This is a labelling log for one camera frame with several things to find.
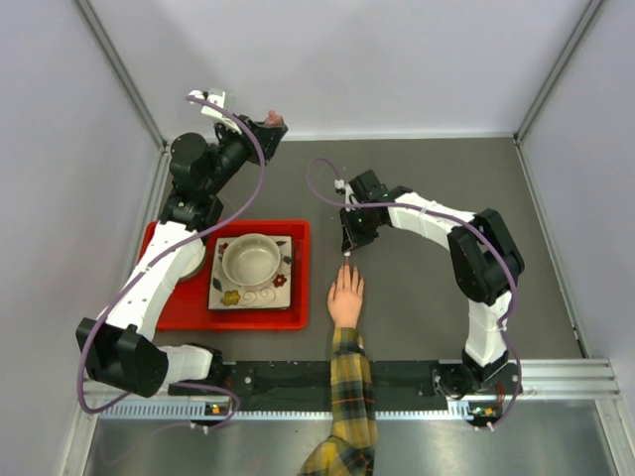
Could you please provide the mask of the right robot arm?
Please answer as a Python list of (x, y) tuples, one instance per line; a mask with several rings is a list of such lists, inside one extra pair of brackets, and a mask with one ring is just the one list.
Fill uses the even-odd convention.
[(338, 178), (334, 187), (345, 203), (339, 210), (343, 253), (372, 243), (382, 226), (415, 233), (449, 252), (455, 282), (468, 301), (463, 381), (474, 392), (488, 391), (508, 363), (504, 333), (525, 270), (500, 213), (459, 211), (407, 187), (390, 189), (371, 170), (351, 181)]

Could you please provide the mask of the pink nail polish bottle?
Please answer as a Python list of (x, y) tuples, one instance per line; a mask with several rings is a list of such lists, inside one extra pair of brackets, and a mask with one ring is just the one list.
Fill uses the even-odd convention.
[(274, 110), (270, 110), (264, 124), (267, 126), (278, 127), (284, 125), (285, 122), (282, 115), (278, 114)]

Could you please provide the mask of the yellow plaid sleeve forearm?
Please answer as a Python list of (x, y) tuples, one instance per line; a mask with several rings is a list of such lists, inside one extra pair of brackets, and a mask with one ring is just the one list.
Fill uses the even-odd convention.
[(330, 361), (330, 435), (309, 455), (301, 475), (371, 475), (377, 421), (370, 362), (354, 328), (333, 333)]

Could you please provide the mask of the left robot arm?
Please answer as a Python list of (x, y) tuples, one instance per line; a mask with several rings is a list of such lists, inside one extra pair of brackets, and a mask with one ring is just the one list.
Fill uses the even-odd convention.
[(180, 382), (192, 382), (208, 394), (224, 384), (225, 371), (214, 363), (219, 355), (213, 349), (197, 344), (158, 347), (153, 338), (177, 283), (194, 276), (205, 261), (204, 232), (217, 229), (223, 210), (219, 192), (246, 163), (264, 168), (288, 131), (275, 112), (262, 122), (244, 115), (238, 120), (245, 131), (234, 121), (218, 121), (214, 144), (194, 132), (172, 143), (172, 190), (151, 242), (115, 302), (99, 318), (84, 318), (76, 329), (80, 402), (86, 379), (145, 398)]

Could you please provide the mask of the mannequin hand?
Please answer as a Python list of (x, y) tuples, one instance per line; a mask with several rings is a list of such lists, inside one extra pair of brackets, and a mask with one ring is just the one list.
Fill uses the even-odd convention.
[(365, 282), (356, 267), (345, 262), (327, 296), (327, 310), (335, 328), (356, 328), (363, 306)]

